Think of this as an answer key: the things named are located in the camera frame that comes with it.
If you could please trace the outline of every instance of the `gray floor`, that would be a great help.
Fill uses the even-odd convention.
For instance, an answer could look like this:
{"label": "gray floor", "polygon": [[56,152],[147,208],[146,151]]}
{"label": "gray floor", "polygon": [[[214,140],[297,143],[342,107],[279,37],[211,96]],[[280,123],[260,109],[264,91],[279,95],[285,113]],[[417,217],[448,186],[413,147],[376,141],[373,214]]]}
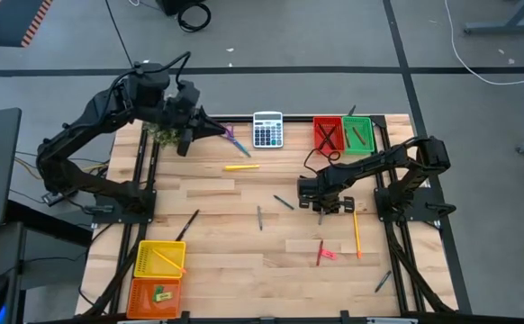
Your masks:
{"label": "gray floor", "polygon": [[[210,0],[212,25],[186,34],[176,22],[127,0],[111,0],[118,27],[134,59],[166,62],[191,50],[190,67],[378,66],[398,61],[381,1]],[[524,67],[524,35],[472,36],[462,23],[503,20],[515,2],[450,0],[456,45],[471,66]],[[411,67],[458,67],[442,1],[393,0]],[[0,69],[126,68],[128,62],[100,0],[57,0],[28,49],[0,48]],[[492,80],[522,75],[487,76]],[[409,113],[399,75],[300,74],[188,76],[202,90],[209,113]],[[447,143],[452,168],[442,177],[470,302],[477,314],[524,317],[524,85],[486,85],[473,76],[414,76],[429,134]],[[0,109],[23,109],[19,150],[35,151],[44,137],[73,121],[108,76],[0,78]],[[105,160],[112,136],[96,139],[77,157]],[[33,197],[40,183],[14,169],[12,188]],[[67,205],[46,209],[75,223],[88,222]],[[81,194],[80,201],[91,197]],[[29,237],[27,257],[79,255],[80,248]],[[67,281],[30,290],[26,320],[73,314],[82,262],[52,261],[39,271]],[[32,279],[27,282],[32,286]]]}

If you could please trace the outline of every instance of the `white cable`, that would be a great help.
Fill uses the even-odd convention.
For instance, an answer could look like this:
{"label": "white cable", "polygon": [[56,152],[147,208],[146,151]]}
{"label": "white cable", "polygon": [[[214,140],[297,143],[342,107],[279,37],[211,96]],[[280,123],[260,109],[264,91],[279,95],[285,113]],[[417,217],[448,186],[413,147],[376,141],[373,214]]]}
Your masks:
{"label": "white cable", "polygon": [[460,55],[458,55],[458,51],[456,50],[456,45],[454,44],[454,24],[452,23],[452,15],[450,14],[450,8],[448,6],[448,0],[444,0],[444,5],[446,6],[446,11],[448,13],[448,20],[450,21],[450,39],[452,41],[452,50],[454,50],[454,54],[456,54],[456,58],[462,63],[462,65],[468,70],[468,72],[472,73],[485,83],[493,86],[514,86],[514,85],[521,85],[524,84],[524,80],[521,81],[515,81],[515,82],[493,82],[490,80],[486,80],[485,78],[478,75],[476,72],[474,72],[471,68],[467,66],[467,64],[460,58]]}

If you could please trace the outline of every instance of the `yellow basket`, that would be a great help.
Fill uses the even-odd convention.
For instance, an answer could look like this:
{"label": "yellow basket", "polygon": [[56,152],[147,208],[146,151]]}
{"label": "yellow basket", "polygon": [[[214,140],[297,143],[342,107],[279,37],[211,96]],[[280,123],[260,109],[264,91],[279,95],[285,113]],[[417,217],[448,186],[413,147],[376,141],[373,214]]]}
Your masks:
{"label": "yellow basket", "polygon": [[182,278],[186,243],[182,241],[143,240],[138,246],[134,276],[137,278]]}

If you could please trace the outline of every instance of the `calculator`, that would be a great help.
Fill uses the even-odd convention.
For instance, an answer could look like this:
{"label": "calculator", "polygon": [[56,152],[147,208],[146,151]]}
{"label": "calculator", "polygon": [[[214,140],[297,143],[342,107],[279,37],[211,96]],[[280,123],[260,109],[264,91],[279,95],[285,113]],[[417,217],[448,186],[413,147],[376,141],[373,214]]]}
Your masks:
{"label": "calculator", "polygon": [[281,112],[254,112],[252,141],[257,149],[277,149],[284,145]]}

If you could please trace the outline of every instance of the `green basket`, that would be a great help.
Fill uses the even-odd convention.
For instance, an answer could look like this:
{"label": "green basket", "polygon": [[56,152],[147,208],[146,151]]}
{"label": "green basket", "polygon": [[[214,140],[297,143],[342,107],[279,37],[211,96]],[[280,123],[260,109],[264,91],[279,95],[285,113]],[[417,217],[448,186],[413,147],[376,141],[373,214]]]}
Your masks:
{"label": "green basket", "polygon": [[[346,134],[346,150],[348,154],[367,154],[374,152],[374,134],[372,132],[372,121],[369,117],[342,117],[342,126]],[[354,132],[354,128],[362,136],[364,143]]]}

